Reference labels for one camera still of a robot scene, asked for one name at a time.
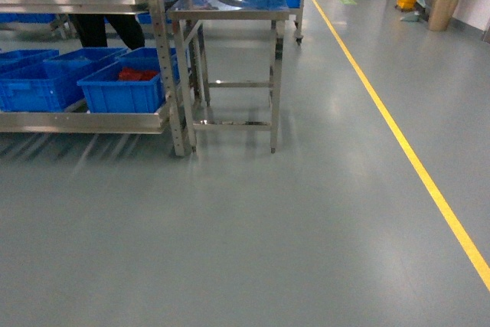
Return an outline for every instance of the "person's leg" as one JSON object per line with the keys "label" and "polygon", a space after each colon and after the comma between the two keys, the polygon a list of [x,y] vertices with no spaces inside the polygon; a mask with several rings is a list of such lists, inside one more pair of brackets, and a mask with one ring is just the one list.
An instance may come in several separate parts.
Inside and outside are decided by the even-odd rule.
{"label": "person's leg", "polygon": [[82,47],[107,47],[103,15],[71,15]]}
{"label": "person's leg", "polygon": [[134,15],[106,15],[106,18],[131,50],[145,46],[145,35]]}

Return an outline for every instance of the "table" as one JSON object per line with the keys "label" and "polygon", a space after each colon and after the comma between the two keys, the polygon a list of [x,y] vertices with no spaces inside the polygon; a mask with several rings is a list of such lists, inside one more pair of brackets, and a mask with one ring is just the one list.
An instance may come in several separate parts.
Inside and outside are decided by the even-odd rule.
{"label": "table", "polygon": [[[262,130],[270,131],[270,150],[276,151],[279,128],[279,102],[283,68],[284,23],[289,18],[286,0],[179,0],[169,10],[168,17],[172,27],[177,51],[178,68],[181,74],[182,98],[185,117],[188,124],[189,142],[196,149],[195,130]],[[266,81],[216,81],[210,83],[207,78],[207,61],[204,44],[204,20],[268,20],[270,29],[270,73]],[[191,86],[187,76],[188,61],[185,48],[194,41],[194,54],[197,60],[198,73],[204,87],[204,98],[210,106],[210,88],[268,88],[271,107],[269,122],[251,121],[194,121],[194,109],[191,98]],[[201,99],[201,88],[196,83],[194,88],[194,106]]]}

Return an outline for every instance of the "floor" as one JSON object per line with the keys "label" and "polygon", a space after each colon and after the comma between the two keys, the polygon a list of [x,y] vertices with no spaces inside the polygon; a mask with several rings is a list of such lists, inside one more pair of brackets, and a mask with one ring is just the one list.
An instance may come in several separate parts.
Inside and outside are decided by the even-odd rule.
{"label": "floor", "polygon": [[[490,44],[400,22],[395,0],[316,1],[489,261]],[[184,159],[168,133],[0,135],[0,325],[490,325],[487,287],[312,0],[301,47],[293,27],[275,155],[266,132],[200,132]],[[266,75],[266,28],[209,24],[211,76]],[[258,92],[212,93],[216,115],[266,112]]]}

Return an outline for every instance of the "red item in bin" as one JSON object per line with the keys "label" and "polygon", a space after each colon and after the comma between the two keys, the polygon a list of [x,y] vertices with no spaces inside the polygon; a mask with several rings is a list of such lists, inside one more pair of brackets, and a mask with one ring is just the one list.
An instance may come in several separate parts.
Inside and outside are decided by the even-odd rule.
{"label": "red item in bin", "polygon": [[156,75],[158,72],[155,70],[136,70],[124,67],[119,72],[119,80],[151,80]]}

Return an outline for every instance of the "white wall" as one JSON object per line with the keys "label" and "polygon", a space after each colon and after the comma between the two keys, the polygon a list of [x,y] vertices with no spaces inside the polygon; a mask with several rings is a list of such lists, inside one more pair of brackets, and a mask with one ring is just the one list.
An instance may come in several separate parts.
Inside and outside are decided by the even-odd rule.
{"label": "white wall", "polygon": [[454,18],[486,31],[490,21],[490,0],[459,0]]}

